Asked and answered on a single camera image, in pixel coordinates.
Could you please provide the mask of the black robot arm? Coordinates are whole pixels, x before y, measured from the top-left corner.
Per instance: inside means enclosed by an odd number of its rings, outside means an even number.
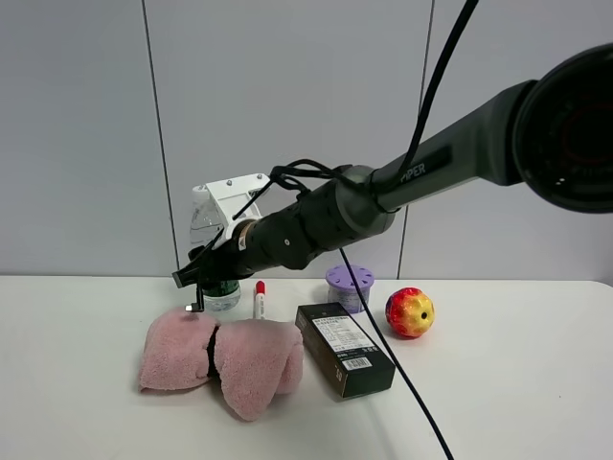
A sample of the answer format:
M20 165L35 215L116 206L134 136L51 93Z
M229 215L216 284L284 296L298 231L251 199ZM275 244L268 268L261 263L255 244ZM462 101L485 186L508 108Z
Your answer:
M232 205L224 229L193 249L173 280L209 288L276 266L301 270L325 252L385 232L399 208L476 178L524 183L572 212L610 213L611 46L502 91L384 167L330 169L311 160L275 167L266 185L296 191L296 201L263 218Z

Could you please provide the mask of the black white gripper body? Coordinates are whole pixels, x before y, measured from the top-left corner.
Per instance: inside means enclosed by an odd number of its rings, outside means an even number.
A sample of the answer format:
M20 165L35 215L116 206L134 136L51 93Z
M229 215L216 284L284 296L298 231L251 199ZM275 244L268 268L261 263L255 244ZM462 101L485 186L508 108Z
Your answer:
M217 249L213 249L212 243L200 244L189 251L188 286L200 285L204 288L222 282L240 281L254 274L241 259L235 240Z

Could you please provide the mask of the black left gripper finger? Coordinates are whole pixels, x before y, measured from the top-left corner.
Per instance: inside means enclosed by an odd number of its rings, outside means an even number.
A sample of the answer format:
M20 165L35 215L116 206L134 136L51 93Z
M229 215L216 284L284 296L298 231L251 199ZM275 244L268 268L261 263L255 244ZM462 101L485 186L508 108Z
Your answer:
M199 285L201 282L201 263L191 261L172 273L172 279L178 288Z

